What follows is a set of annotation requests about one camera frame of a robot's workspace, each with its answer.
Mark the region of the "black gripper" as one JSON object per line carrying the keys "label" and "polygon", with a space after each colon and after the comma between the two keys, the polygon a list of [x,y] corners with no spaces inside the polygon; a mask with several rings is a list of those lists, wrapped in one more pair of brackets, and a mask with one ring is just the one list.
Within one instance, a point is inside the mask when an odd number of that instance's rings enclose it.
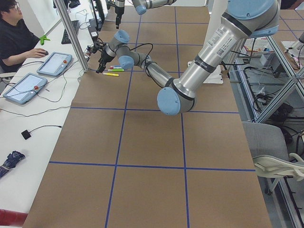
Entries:
{"label": "black gripper", "polygon": [[124,7],[116,6],[115,13],[116,13],[115,25],[116,25],[116,28],[119,29],[119,26],[121,24],[122,15],[124,14]]}
{"label": "black gripper", "polygon": [[96,73],[104,72],[104,70],[106,68],[106,64],[111,61],[112,61],[112,57],[106,51],[102,51],[101,57],[99,59],[99,66],[96,70]]}

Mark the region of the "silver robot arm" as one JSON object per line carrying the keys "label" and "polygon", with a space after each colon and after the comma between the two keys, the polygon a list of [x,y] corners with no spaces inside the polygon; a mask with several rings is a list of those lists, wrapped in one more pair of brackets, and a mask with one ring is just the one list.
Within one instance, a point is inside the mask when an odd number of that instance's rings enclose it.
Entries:
{"label": "silver robot arm", "polygon": [[[132,0],[133,6],[138,15],[143,15],[148,9],[154,9],[166,5],[172,5],[175,0]],[[113,4],[116,13],[115,25],[119,29],[122,15],[124,14],[125,1],[115,0]]]}
{"label": "silver robot arm", "polygon": [[180,78],[171,77],[148,54],[131,51],[127,45],[130,37],[124,30],[117,31],[103,47],[96,72],[102,73],[115,57],[123,69],[140,67],[161,87],[157,95],[161,112],[188,112],[196,104],[196,91],[240,40],[271,36],[278,31],[280,7],[279,0],[229,0],[220,26]]}

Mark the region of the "operator hand on mouse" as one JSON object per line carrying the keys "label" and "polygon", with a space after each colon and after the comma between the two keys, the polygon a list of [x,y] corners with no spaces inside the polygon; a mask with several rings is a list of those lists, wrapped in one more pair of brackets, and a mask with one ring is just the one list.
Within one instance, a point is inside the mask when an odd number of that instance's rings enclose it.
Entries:
{"label": "operator hand on mouse", "polygon": [[48,52],[43,48],[33,48],[29,52],[29,57],[32,58],[41,58],[48,55]]}

